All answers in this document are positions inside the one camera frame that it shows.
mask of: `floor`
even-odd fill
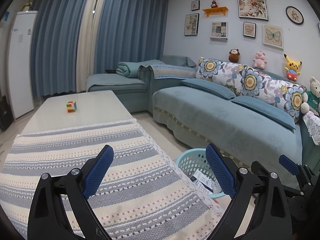
[[[0,143],[3,143],[3,145],[0,147],[0,172],[2,170],[4,160],[11,149],[13,140],[15,139],[17,134],[20,134],[22,132],[25,125],[29,122],[31,117],[36,112],[37,108],[35,109],[35,111],[26,114],[24,117],[14,122],[5,132],[2,132],[0,134]],[[178,141],[174,137],[173,133],[169,129],[167,129],[165,125],[155,123],[149,112],[139,112],[132,114],[132,116],[137,119],[138,123],[144,128],[144,130],[155,140],[155,142],[161,147],[161,149],[164,150],[164,152],[166,152],[174,162],[182,152],[190,149],[188,145]],[[224,196],[217,199],[217,201],[224,209],[226,209],[231,199],[229,196]],[[236,236],[240,236],[246,231],[254,209],[253,201],[254,198],[252,197]]]

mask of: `blue textured pad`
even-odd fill
[[[113,148],[109,146],[88,173],[84,181],[84,190],[82,192],[85,199],[88,199],[97,192],[104,175],[113,162],[113,157]]]
[[[292,160],[290,160],[287,156],[281,155],[279,157],[279,163],[292,175],[299,174],[299,166],[295,164]]]
[[[230,198],[233,199],[237,193],[235,189],[235,178],[210,144],[205,149],[205,157],[207,158],[207,162],[209,163],[213,174],[216,176],[223,193],[229,195]]]

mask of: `laundry basket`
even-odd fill
[[[212,173],[211,168],[205,158],[205,149],[196,148],[187,150],[179,155],[176,160],[176,165],[186,174],[189,178],[195,173],[197,169],[201,171],[208,178],[216,181],[215,175]],[[207,196],[216,199],[223,197],[225,194],[221,190],[216,194],[208,194]]]

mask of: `blue curtain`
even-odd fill
[[[76,91],[78,34],[87,0],[34,0],[31,45],[34,97]]]
[[[104,0],[94,73],[115,69],[119,61],[159,59],[163,53],[168,0]]]

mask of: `framed picture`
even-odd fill
[[[200,10],[200,0],[191,2],[191,11]]]
[[[186,21],[184,25],[184,35],[198,35],[198,26],[199,26],[199,14],[189,14],[186,15]]]
[[[228,22],[212,22],[210,38],[228,39]]]
[[[239,18],[268,21],[266,0],[238,0]]]
[[[283,31],[281,27],[263,25],[263,44],[283,49]]]
[[[287,14],[287,17],[290,19],[290,21],[292,21],[293,23],[297,25],[303,24],[304,22],[303,15],[297,8],[293,6],[288,6],[285,9],[285,13]]]
[[[257,25],[255,23],[243,23],[243,36],[256,38],[256,28]]]

